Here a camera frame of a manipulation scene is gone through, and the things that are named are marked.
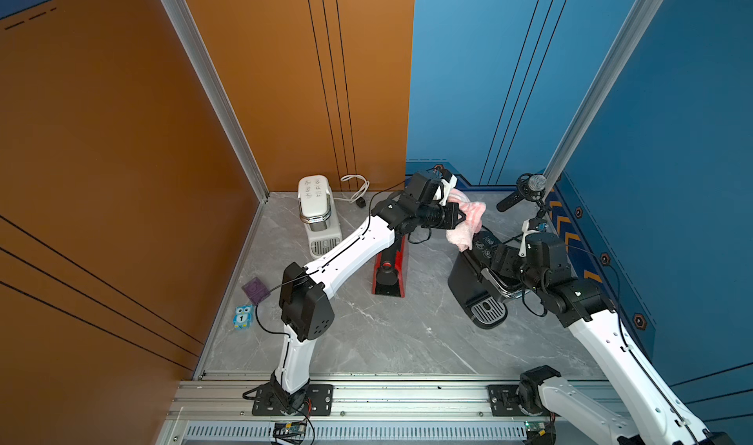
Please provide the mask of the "pink striped towel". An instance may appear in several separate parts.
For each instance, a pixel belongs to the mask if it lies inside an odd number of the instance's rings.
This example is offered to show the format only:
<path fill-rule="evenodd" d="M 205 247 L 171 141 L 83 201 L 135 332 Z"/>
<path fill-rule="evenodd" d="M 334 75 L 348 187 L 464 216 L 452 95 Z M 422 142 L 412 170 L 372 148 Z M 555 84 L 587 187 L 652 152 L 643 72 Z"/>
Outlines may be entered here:
<path fill-rule="evenodd" d="M 460 252 L 464 252 L 472 247 L 474 236 L 482 229 L 486 203 L 471 201 L 465 193 L 457 189 L 451 190 L 448 202 L 457 203 L 459 210 L 466 215 L 463 222 L 446 231 L 447 241 L 455 245 Z"/>

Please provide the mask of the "black coffee machine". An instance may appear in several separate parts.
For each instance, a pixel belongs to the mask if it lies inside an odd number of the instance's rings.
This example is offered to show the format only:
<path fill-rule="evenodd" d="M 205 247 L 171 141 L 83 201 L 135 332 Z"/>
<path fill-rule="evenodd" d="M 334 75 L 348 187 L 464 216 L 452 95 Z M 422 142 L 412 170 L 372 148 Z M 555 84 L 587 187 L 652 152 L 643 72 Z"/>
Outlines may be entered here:
<path fill-rule="evenodd" d="M 522 291 L 491 292 L 490 260 L 492 252 L 503 243 L 483 227 L 473 238 L 469 250 L 461 252 L 448 278 L 448 287 L 473 324 L 494 329 L 507 319 L 507 304 L 520 299 Z"/>

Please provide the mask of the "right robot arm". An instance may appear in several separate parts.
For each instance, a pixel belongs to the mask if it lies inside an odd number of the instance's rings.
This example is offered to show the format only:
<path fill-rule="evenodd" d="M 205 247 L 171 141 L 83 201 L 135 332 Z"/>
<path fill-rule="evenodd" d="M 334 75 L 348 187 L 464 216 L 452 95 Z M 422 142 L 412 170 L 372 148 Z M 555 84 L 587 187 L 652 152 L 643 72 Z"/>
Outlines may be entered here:
<path fill-rule="evenodd" d="M 529 232 L 520 250 L 500 243 L 482 250 L 490 265 L 482 275 L 494 294 L 531 293 L 596 360 L 629 415 L 623 417 L 582 395 L 551 368 L 520 376 L 516 405 L 529 416 L 563 418 L 598 444 L 729 444 L 672 392 L 631 339 L 616 301 L 589 279 L 574 276 L 566 245 L 557 235 Z"/>

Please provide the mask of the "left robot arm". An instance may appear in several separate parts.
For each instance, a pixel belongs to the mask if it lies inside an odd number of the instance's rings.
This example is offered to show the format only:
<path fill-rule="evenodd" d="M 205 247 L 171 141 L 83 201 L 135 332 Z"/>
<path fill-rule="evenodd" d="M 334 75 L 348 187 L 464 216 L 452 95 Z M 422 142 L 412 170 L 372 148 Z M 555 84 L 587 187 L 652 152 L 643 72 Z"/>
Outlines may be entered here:
<path fill-rule="evenodd" d="M 456 184 L 457 177 L 446 168 L 421 170 L 404 189 L 372 201 L 365 221 L 333 250 L 306 266 L 286 268 L 278 299 L 284 346 L 270 379 L 286 413 L 301 412 L 306 403 L 316 341 L 335 320 L 331 299 L 336 292 L 361 266 L 416 228 L 449 230 L 462 223 L 465 214 L 449 201 Z"/>

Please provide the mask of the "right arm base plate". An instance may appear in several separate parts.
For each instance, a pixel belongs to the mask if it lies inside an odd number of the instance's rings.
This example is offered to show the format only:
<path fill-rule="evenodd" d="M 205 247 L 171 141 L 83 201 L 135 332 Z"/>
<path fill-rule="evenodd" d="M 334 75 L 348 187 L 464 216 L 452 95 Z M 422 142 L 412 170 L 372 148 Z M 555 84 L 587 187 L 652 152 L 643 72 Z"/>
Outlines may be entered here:
<path fill-rule="evenodd" d="M 494 417 L 531 417 L 543 418 L 545 421 L 558 418 L 556 413 L 535 404 L 531 398 L 524 398 L 517 385 L 490 384 L 486 386 L 486 391 Z"/>

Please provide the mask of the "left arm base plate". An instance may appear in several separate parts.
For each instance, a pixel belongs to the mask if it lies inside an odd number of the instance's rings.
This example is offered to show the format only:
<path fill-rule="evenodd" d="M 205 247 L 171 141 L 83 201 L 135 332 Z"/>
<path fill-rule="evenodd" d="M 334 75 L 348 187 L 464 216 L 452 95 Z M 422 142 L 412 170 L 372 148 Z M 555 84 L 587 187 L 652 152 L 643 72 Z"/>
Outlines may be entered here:
<path fill-rule="evenodd" d="M 287 393 L 280 386 L 267 382 L 252 394 L 254 417 L 282 417 L 305 414 L 313 417 L 328 417 L 333 407 L 332 384 L 307 384 L 295 393 Z"/>

